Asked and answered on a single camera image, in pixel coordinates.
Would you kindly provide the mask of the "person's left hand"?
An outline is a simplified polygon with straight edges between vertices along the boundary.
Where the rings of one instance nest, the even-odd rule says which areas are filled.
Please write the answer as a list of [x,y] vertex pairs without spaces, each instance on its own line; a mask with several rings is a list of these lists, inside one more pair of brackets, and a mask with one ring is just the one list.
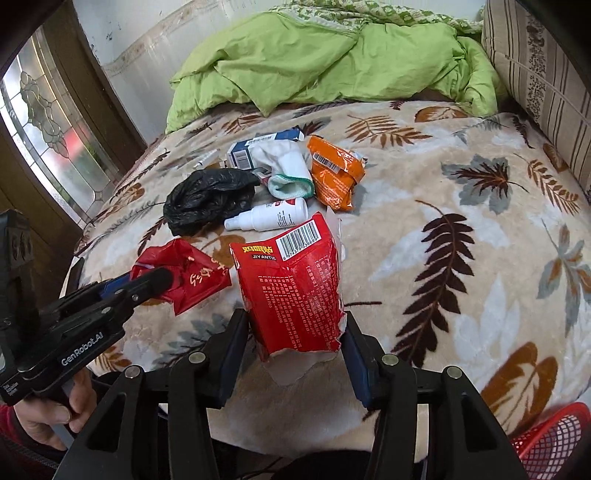
[[65,451],[67,446],[53,427],[67,425],[73,433],[79,433],[97,405],[91,372],[84,368],[77,372],[72,380],[68,407],[39,398],[22,400],[13,407],[16,418],[27,435],[36,442],[59,451]]

